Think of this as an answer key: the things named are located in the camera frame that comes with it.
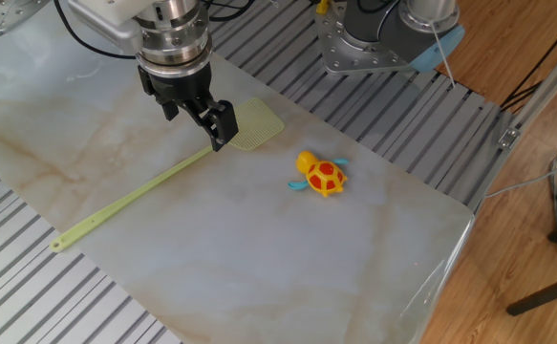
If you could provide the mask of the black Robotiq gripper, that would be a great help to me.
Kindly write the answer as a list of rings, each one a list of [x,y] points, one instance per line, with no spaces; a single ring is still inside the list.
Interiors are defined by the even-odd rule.
[[[147,95],[168,100],[161,105],[165,118],[173,120],[179,114],[179,107],[183,108],[209,135],[213,151],[220,151],[238,134],[233,105],[226,100],[214,100],[210,93],[212,72],[209,63],[186,76],[157,76],[141,66],[138,71]]]

